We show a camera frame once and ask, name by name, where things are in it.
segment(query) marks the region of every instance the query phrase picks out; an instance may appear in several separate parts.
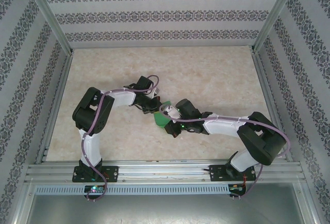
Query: enclosure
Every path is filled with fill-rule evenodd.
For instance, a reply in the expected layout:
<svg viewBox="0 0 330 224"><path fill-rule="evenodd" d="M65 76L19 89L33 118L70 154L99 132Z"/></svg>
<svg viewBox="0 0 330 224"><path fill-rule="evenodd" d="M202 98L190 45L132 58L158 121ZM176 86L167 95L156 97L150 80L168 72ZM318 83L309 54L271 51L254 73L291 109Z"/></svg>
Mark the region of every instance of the enclosure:
<svg viewBox="0 0 330 224"><path fill-rule="evenodd" d="M0 223L330 223L329 3L1 0ZM239 182L212 182L205 169L243 150L239 138L173 138L153 115L118 107L101 134L118 180L87 202L93 184L72 182L81 156L73 110L89 87L151 74L162 101L262 112L290 153L231 201Z"/></svg>

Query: metal base panel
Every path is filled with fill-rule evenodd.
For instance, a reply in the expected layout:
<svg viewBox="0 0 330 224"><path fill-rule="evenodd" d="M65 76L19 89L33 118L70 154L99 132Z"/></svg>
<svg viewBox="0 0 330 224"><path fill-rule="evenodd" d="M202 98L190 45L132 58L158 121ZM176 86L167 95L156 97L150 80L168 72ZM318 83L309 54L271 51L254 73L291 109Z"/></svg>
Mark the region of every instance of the metal base panel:
<svg viewBox="0 0 330 224"><path fill-rule="evenodd" d="M203 206L207 202L209 204L210 201L212 201L217 206L217 209L219 209L219 213L224 214L230 211L236 213L237 211L248 209L251 204L253 205L258 202L256 205L259 205L260 202L262 202L262 206L267 205L268 210L263 210L266 211L264 213L263 211L260 212L258 208L254 208L254 211L257 211L256 213L259 214L261 213L261 215L257 216L255 213L250 215L249 218L251 218L251 221L256 221L253 223L278 223L274 221L275 219L273 219L273 217L270 217L271 213L273 213L272 208L275 204L286 206L288 201L290 201L293 205L290 207L291 210L288 211L287 218L291 219L287 219L286 222L286 219L282 218L281 223L318 223L318 217L313 206L314 204L311 202L310 192L299 162L287 162L285 159L278 158L271 166L265 166L256 185L256 189L253 190L254 192L241 201L238 199L234 201L230 199L228 196L230 193L228 185L242 182L212 182L209 172L204 170L208 169L210 165L222 165L225 163L226 160L104 162L106 166L119 167L118 181L108 184L109 188L106 192L108 196L105 196L101 200L103 204L101 204L101 201L95 204L98 206L106 205L110 207L120 201L123 204L123 208L125 204L129 205L131 201L140 201L146 197L149 197L147 202L155 201L155 199L165 201L165 198L169 199L170 197L175 197L175 199L173 198L171 200L172 204L184 200L187 206L189 206L189 201L192 200L190 198L193 198L195 201L200 201L200 210L206 211L207 209ZM85 194L85 186L94 185L94 183L73 183L72 173L75 166L77 166L77 162L45 162L40 165L30 165L25 177L23 191L20 195L20 201L13 223L21 224L34 223L36 220L41 221L43 218L42 216L47 215L45 212L43 212L43 214L40 213L40 207L37 206L41 203L46 204L48 202L54 203L60 201L60 205L64 205L65 208L71 208L73 203L70 204L69 202L74 201L76 202L75 204L84 206L84 208L79 211L90 211L90 207L93 208L93 206L86 204L93 203L87 202L83 195ZM255 173L258 173L259 170L260 166L255 166ZM285 196L279 199L285 199L285 201L277 201L277 196L282 196L283 194L283 187L289 187L290 192L293 194L291 194L291 196L284 194ZM263 196L265 198L259 200L254 199L256 197L258 198L258 196ZM223 206L231 207L221 212ZM289 217L290 212L294 212L295 219L292 219L293 216ZM117 218L116 211L112 213L113 218ZM105 223L120 222L111 219Z"/></svg>
<svg viewBox="0 0 330 224"><path fill-rule="evenodd" d="M245 199L227 195L35 195L27 223L47 224L302 224L292 184L258 184Z"/></svg>

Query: beige floor panel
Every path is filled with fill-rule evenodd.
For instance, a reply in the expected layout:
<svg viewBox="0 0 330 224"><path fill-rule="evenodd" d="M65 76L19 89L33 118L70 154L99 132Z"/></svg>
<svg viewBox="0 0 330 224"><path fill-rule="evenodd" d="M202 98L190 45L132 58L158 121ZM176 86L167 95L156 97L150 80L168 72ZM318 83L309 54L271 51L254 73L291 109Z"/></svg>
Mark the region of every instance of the beige floor panel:
<svg viewBox="0 0 330 224"><path fill-rule="evenodd" d="M187 98L201 112L269 115L247 46L76 50L47 161L79 160L80 135L72 113L89 87L117 89L150 74L160 77L162 102ZM104 160L229 158L242 149L239 138L225 135L183 132L174 139L153 115L128 106L113 109L101 132Z"/></svg>

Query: metal plate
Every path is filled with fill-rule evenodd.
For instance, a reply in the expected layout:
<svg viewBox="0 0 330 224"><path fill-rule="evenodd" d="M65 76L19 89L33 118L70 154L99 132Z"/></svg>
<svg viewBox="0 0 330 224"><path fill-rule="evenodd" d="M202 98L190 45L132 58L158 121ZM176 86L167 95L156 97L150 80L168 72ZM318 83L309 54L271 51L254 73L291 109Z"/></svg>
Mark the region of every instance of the metal plate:
<svg viewBox="0 0 330 224"><path fill-rule="evenodd" d="M234 180L226 173L225 165L210 165L209 172L212 182L243 181L243 177L246 177L247 181L255 181L256 179L256 172L253 166L239 174Z"/></svg>
<svg viewBox="0 0 330 224"><path fill-rule="evenodd" d="M208 161L113 161L103 162L103 166L118 166L116 184L217 184L211 182L210 174L204 169L210 165L224 165L226 160ZM25 184L35 185L92 185L93 183L73 183L72 172L77 162L45 162L29 165ZM255 166L258 174L260 166ZM275 159L271 166L264 166L258 183L306 182L299 162Z"/></svg>
<svg viewBox="0 0 330 224"><path fill-rule="evenodd" d="M40 185L36 188L38 196L73 196L86 193L84 185ZM228 184L205 185L108 185L106 195L212 195L229 194Z"/></svg>
<svg viewBox="0 0 330 224"><path fill-rule="evenodd" d="M96 180L89 180L82 178L81 175L77 174L81 168L76 166L73 171L72 182L74 183L94 183L94 182L103 182L103 179L99 177ZM118 179L118 166L102 166L101 170L102 175L106 178L108 183L115 183Z"/></svg>

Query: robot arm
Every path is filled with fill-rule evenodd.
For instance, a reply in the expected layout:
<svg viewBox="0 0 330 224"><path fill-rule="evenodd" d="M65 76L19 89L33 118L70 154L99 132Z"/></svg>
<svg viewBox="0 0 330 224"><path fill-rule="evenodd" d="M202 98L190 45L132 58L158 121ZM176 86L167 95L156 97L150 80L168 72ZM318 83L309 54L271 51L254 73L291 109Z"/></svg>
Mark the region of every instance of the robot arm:
<svg viewBox="0 0 330 224"><path fill-rule="evenodd" d="M104 97L96 124L89 135L85 136L84 142L86 156L91 165L98 171L102 167L100 132L106 125L111 109L121 105L137 105L145 114L157 112L161 107L157 88L153 88L147 93L134 92L134 90L148 90L151 86L153 86L153 82L142 76L136 84L126 86L123 90L110 91ZM81 138L86 135L86 132L89 131L94 121L96 110L92 106L98 106L101 96L104 94L104 91L91 87L76 107L72 117L76 123L76 127L79 129ZM237 119L217 119L218 115L212 112L200 113L187 99L181 100L175 107L167 106L164 111L172 118L185 120L185 122L180 122L179 120L177 122L170 121L164 127L166 132L173 135L174 138L182 130L205 135L225 134L239 137L246 149L233 154L226 163L226 174L232 179L236 178L247 168L259 163L270 165L286 143L280 134L261 125L237 121ZM197 121L190 122L189 120L191 119L197 119ZM254 112L248 117L241 117L240 119L257 121L275 127L263 114L258 112ZM97 179L98 176L95 170L89 166L84 155L79 160L79 167L84 178Z"/></svg>
<svg viewBox="0 0 330 224"><path fill-rule="evenodd" d="M165 130L173 137L177 137L182 130L206 135L224 134L239 137L246 149L233 154L226 164L226 172L232 178L259 163L270 165L286 143L280 134L271 129L239 121L240 119L248 119L275 127L271 121L259 112L253 112L248 117L232 118L235 121L217 119L217 114L211 112L200 113L187 99L181 100L176 104L176 107L167 106L164 112L175 119L212 119L196 122L170 121L165 126Z"/></svg>
<svg viewBox="0 0 330 224"><path fill-rule="evenodd" d="M110 91L103 100L99 117L96 121L94 129L85 137L84 150L88 160L96 169L102 166L102 158L100 155L100 132L105 127L111 109L122 105L138 105L145 114L154 113L159 110L161 102L158 97L158 88L152 89L150 92L133 92L133 90L150 89L153 82L146 78L140 77L136 84L131 84L123 88L122 91ZM84 97L73 112L72 118L79 129L81 138L90 129L96 114L93 106L98 106L101 96L105 91L100 91L94 87L87 90ZM95 172L89 167L85 156L82 154L79 165L84 171L89 172L91 177L97 177Z"/></svg>

